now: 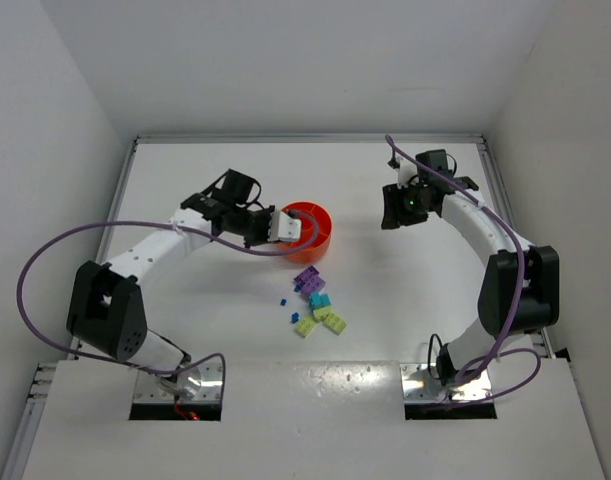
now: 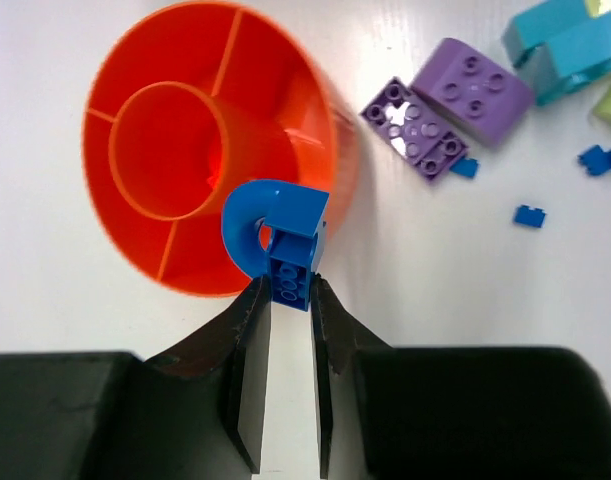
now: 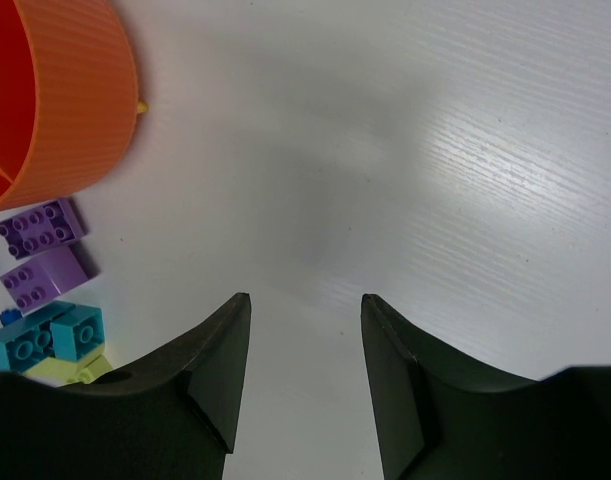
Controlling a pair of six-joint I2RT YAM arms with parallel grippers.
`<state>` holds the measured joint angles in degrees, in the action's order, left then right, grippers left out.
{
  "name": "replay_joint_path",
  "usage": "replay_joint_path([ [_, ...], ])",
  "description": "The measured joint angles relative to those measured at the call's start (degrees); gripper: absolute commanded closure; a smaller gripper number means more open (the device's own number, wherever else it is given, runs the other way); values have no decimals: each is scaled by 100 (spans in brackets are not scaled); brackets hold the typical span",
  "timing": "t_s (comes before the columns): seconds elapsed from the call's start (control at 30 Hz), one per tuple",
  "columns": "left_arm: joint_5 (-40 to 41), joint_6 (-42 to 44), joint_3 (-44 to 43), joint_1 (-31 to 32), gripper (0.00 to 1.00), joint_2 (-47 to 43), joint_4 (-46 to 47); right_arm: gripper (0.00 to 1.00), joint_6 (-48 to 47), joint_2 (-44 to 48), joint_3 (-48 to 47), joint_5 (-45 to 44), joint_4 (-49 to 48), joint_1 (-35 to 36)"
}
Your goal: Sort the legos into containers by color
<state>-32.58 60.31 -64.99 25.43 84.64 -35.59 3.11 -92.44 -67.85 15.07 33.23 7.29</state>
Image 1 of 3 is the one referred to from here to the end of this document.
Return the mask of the teal lego block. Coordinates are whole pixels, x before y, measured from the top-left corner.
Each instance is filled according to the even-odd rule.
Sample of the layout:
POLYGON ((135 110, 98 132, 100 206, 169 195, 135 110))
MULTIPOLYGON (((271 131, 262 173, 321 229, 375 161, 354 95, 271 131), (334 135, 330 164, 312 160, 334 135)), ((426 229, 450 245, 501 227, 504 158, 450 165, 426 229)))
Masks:
POLYGON ((326 293, 314 292, 309 296, 309 306, 312 311, 331 306, 331 300, 326 293))

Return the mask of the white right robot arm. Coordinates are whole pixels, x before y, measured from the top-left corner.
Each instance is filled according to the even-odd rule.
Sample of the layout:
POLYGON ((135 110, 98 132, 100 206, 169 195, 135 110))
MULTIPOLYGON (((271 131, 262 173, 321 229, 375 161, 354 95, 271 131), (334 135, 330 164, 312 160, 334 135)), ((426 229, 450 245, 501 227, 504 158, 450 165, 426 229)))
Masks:
POLYGON ((383 187, 381 227, 395 230, 436 215, 454 228, 485 272, 476 320, 441 346, 435 372, 444 385, 464 384, 499 357, 511 337, 538 331, 559 319, 560 259, 516 233, 445 150, 416 156, 393 147, 388 162, 397 180, 383 187))

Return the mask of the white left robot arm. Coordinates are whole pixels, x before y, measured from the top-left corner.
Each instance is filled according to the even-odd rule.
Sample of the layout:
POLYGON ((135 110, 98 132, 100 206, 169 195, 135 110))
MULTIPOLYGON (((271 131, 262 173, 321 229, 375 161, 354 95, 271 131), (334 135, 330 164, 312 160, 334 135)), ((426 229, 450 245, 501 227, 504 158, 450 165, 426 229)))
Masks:
POLYGON ((144 296, 154 284, 198 249, 227 232, 245 247, 289 239, 299 229, 285 212, 253 209, 256 180, 227 170, 201 192, 180 203, 172 217, 145 239, 102 264, 84 263, 76 272, 66 321, 76 338, 110 359, 173 376, 190 356, 149 329, 144 296))

